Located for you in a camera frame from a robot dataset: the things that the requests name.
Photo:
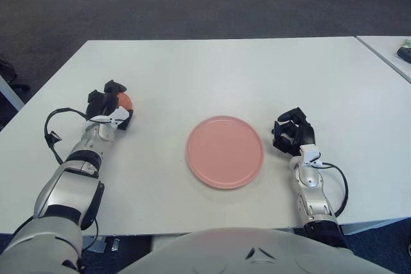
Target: orange object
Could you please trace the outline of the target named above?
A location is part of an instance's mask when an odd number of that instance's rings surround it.
[[[133,103],[131,103],[131,99],[128,95],[126,95],[124,92],[119,92],[117,94],[118,97],[118,106],[123,107],[126,110],[132,110],[133,109]]]

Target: pink plate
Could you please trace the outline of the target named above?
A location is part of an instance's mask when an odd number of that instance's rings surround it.
[[[191,170],[204,183],[233,189],[256,177],[264,153],[261,139],[248,123],[217,116],[201,122],[191,132],[186,158]]]

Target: table leg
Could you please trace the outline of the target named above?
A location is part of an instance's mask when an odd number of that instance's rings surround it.
[[[7,81],[5,81],[2,76],[0,76],[0,92],[14,106],[15,109],[20,110],[23,108],[23,101],[19,98],[18,95],[16,95],[14,90],[9,86]]]

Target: white table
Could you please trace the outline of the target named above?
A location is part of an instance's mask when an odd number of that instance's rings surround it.
[[[0,132],[0,232],[13,232],[57,163],[43,124],[59,107],[85,110],[114,79],[135,116],[103,161],[101,234],[177,234],[213,227],[296,227],[289,155],[272,147],[281,113],[300,106],[322,158],[342,168],[349,201],[338,221],[411,216],[411,87],[354,37],[257,40],[88,41]],[[189,170],[190,131],[215,115],[240,117],[263,140],[265,162],[248,185],[222,191]],[[50,122],[65,157],[81,136],[71,114]],[[344,187],[323,172],[334,209]],[[94,228],[87,231],[94,233]]]
[[[411,37],[360,36],[357,39],[411,83],[411,64],[397,56],[405,39]]]

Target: black chair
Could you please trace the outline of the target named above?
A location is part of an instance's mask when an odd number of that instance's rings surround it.
[[[12,82],[17,78],[17,73],[15,72],[14,66],[9,61],[7,61],[6,57],[4,57],[3,54],[0,54],[0,74],[13,90],[30,90],[29,85],[23,83],[12,84]]]

